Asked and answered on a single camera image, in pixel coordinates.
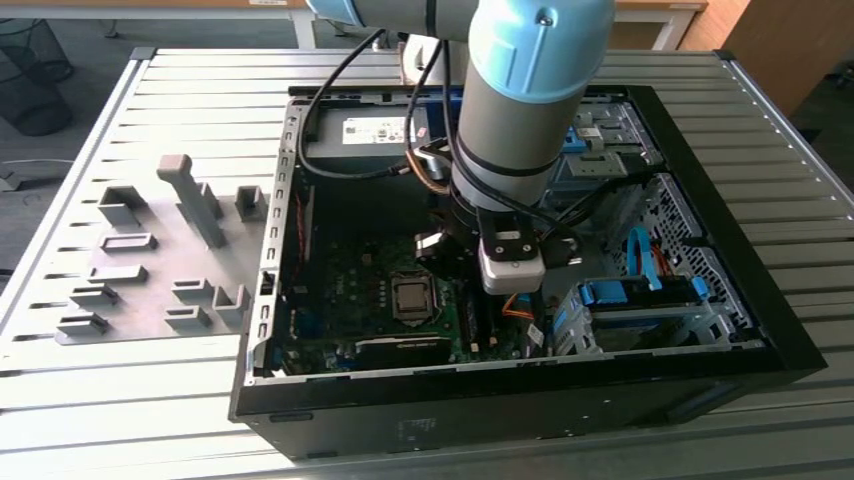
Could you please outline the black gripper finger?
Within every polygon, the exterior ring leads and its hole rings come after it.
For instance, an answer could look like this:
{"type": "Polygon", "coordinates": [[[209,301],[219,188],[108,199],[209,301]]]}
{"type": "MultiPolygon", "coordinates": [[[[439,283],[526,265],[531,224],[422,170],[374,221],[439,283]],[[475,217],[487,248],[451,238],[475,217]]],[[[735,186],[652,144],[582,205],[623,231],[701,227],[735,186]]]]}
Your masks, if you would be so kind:
{"type": "Polygon", "coordinates": [[[543,239],[543,262],[547,269],[567,267],[579,257],[579,241],[574,237],[550,236],[543,239]]]}
{"type": "Polygon", "coordinates": [[[464,250],[446,231],[415,235],[415,259],[443,280],[459,280],[464,275],[464,250]]]}

